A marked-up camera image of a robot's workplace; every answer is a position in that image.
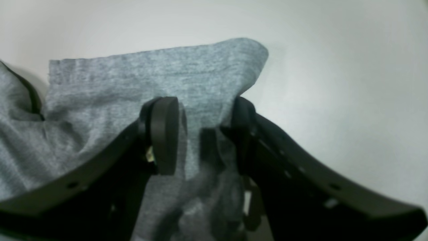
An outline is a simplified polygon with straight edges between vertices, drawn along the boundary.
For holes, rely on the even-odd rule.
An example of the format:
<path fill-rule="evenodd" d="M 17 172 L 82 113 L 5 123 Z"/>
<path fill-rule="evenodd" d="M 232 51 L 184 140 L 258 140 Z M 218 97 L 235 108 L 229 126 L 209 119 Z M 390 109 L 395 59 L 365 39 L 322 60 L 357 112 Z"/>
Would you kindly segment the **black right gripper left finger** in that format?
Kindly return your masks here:
<path fill-rule="evenodd" d="M 177 97 L 146 102 L 138 119 L 75 170 L 1 202 L 1 235 L 21 241 L 129 241 L 146 185 L 173 175 Z"/>

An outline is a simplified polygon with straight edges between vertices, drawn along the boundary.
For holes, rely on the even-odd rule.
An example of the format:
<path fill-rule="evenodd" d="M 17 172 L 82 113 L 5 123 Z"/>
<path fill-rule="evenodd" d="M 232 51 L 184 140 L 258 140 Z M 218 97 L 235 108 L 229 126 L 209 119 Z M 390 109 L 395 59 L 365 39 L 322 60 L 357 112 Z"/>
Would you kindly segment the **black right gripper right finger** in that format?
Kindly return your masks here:
<path fill-rule="evenodd" d="M 427 228 L 422 207 L 333 171 L 243 97 L 222 131 L 236 147 L 240 174 L 259 188 L 276 241 L 413 241 Z"/>

